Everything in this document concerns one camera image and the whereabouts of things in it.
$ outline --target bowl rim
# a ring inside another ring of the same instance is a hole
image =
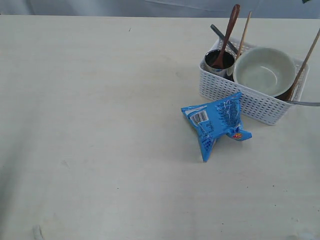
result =
[[[235,61],[234,63],[234,68],[233,68],[233,80],[235,83],[237,84],[241,84],[240,82],[238,82],[238,79],[237,79],[237,69],[238,69],[238,66],[239,66],[239,63],[250,53],[252,52],[256,52],[256,51],[259,51],[259,50],[271,50],[271,51],[274,51],[274,52],[278,52],[279,54],[283,55],[284,57],[287,58],[288,62],[291,63],[291,65],[293,66],[293,69],[294,69],[294,77],[292,78],[292,80],[289,82],[288,86],[286,88],[284,88],[284,90],[281,90],[281,91],[278,91],[276,94],[273,94],[273,95],[268,95],[268,96],[271,96],[271,97],[278,97],[280,96],[281,94],[285,93],[286,91],[288,91],[292,84],[294,83],[295,81],[295,77],[296,77],[296,74],[297,74],[297,67],[296,67],[296,64],[294,62],[294,60],[288,55],[286,54],[285,52],[279,50],[279,49],[276,49],[276,48],[273,48],[273,47],[264,47],[264,46],[257,46],[257,47],[254,47],[252,49],[249,49],[247,51],[245,51],[243,54],[241,54],[241,56]]]

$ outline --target blue snack bag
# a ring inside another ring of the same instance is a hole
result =
[[[181,108],[196,129],[204,162],[208,161],[214,144],[221,136],[227,135],[237,141],[252,137],[250,132],[243,130],[240,97],[241,92],[238,92],[219,101]]]

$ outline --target barcode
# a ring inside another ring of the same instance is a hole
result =
[[[195,115],[192,115],[190,119],[195,125],[197,125],[198,123],[208,121],[208,115],[206,110],[203,110],[203,111],[197,112]]]

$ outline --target wooden chopstick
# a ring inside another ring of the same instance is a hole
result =
[[[300,67],[300,70],[299,70],[298,74],[295,76],[295,79],[294,79],[294,82],[293,82],[292,86],[290,87],[289,94],[288,94],[288,100],[290,100],[290,99],[292,98],[293,94],[294,94],[294,90],[295,90],[295,87],[296,87],[296,85],[297,85],[297,82],[298,82],[298,80],[299,80],[299,78],[300,78],[303,70],[305,69],[305,67],[306,67],[306,65],[307,65],[307,62],[308,62],[308,60],[309,60],[309,57],[310,57],[312,51],[314,50],[314,48],[315,48],[315,46],[316,46],[316,43],[317,43],[317,41],[318,41],[318,39],[319,39],[319,36],[320,36],[320,28],[319,28],[318,33],[317,33],[316,36],[315,36],[315,39],[313,40],[313,43],[312,43],[312,45],[311,45],[311,47],[310,47],[310,49],[309,49],[308,54],[306,55],[306,57],[305,57],[302,65],[301,65],[301,67]]]
[[[242,46],[243,46],[244,41],[245,41],[245,36],[246,36],[247,27],[248,27],[248,23],[249,23],[250,18],[251,18],[251,11],[249,12],[248,17],[247,17],[246,22],[245,22],[245,27],[244,27],[244,30],[243,30],[243,33],[242,33],[242,38],[241,38],[241,42],[240,42],[240,45],[239,45],[238,54],[236,55],[235,60],[237,60],[240,57],[241,49],[242,49]]]

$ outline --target white plastic basket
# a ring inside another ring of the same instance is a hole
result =
[[[238,48],[240,41],[235,38],[230,38],[230,42]],[[221,49],[223,41],[219,38],[210,50]],[[245,52],[255,45],[244,43],[242,47],[242,52]],[[233,54],[235,53],[226,47],[226,50]],[[293,58],[296,65],[296,71],[298,73],[303,61]],[[211,101],[217,101],[228,97],[237,92],[242,92],[240,99],[241,111],[244,115],[256,119],[267,125],[275,125],[276,122],[287,112],[287,110],[292,106],[292,104],[285,101],[281,101],[274,97],[268,96],[259,91],[253,90],[246,86],[240,85],[233,81],[227,80],[220,76],[214,75],[210,72],[204,70],[204,60],[200,63],[200,85],[199,93],[206,99]],[[306,65],[298,83],[293,91],[293,97],[291,100],[299,101],[306,83],[307,75],[309,72],[309,66]]]

